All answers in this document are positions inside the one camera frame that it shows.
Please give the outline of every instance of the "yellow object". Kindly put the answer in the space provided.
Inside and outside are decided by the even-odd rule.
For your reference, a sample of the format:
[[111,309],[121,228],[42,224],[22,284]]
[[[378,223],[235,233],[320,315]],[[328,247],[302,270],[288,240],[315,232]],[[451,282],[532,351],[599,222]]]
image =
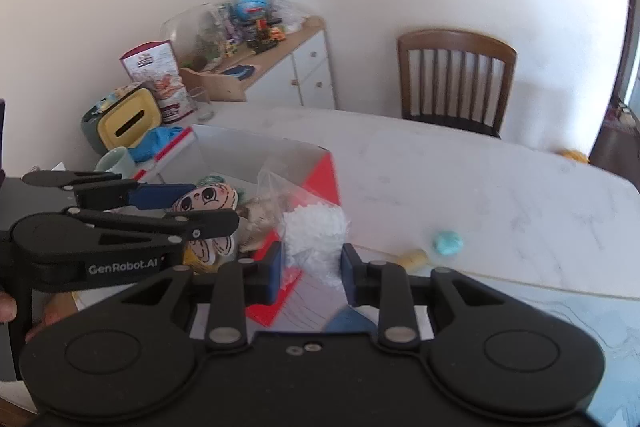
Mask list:
[[409,250],[398,257],[394,263],[402,266],[408,273],[424,268],[429,263],[427,253],[422,248]]
[[98,121],[98,135],[108,150],[135,147],[145,133],[162,122],[160,110],[148,89],[139,89],[118,102]]
[[568,160],[573,160],[578,163],[589,163],[589,158],[587,157],[587,155],[581,153],[580,151],[567,149],[564,151],[560,151],[558,154],[563,158],[567,158]]

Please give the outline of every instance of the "chair seat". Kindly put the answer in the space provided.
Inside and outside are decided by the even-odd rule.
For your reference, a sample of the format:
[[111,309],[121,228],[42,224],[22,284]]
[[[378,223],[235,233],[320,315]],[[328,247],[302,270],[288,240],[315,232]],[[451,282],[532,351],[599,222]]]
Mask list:
[[500,139],[500,135],[496,133],[490,126],[475,120],[467,120],[466,118],[456,118],[455,116],[443,116],[439,114],[412,114],[407,120],[422,123],[431,123],[433,125],[441,125],[443,127],[452,127],[462,131],[470,131],[485,136],[493,136]]

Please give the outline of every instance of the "marble tabletop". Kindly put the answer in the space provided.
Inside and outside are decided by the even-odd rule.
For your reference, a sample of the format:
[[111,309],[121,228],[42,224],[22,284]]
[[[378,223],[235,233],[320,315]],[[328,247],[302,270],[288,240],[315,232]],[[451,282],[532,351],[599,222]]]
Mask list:
[[[350,240],[387,254],[424,248],[470,274],[640,298],[640,194],[608,172],[454,129],[309,108],[216,103],[209,124],[332,152]],[[465,241],[437,256],[434,235]]]

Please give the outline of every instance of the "screw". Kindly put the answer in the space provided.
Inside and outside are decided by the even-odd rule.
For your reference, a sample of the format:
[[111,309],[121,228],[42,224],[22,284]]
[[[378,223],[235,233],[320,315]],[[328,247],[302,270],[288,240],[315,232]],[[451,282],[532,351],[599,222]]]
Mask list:
[[418,334],[412,328],[406,326],[393,326],[385,330],[385,337],[388,341],[397,344],[406,344],[417,337]]
[[236,328],[213,328],[209,331],[209,340],[217,344],[233,344],[242,338],[240,331]]
[[288,355],[293,355],[294,357],[299,357],[305,352],[300,346],[289,346],[285,351]]
[[320,351],[321,349],[322,346],[315,342],[309,342],[305,344],[305,351],[308,351],[310,353],[315,353],[317,351]]

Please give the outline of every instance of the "open cardboard box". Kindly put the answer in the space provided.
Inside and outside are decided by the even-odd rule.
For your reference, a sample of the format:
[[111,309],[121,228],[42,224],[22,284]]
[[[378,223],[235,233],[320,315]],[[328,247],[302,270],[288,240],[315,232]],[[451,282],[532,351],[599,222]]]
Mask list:
[[[148,183],[195,183],[218,174],[231,185],[244,188],[251,198],[258,173],[264,167],[331,203],[340,204],[331,153],[317,145],[254,134],[246,131],[195,125],[175,137],[153,160],[143,165],[135,179]],[[255,259],[261,259],[278,234],[272,230]],[[301,272],[289,273],[274,305],[254,305],[247,316],[269,327],[295,287]]]

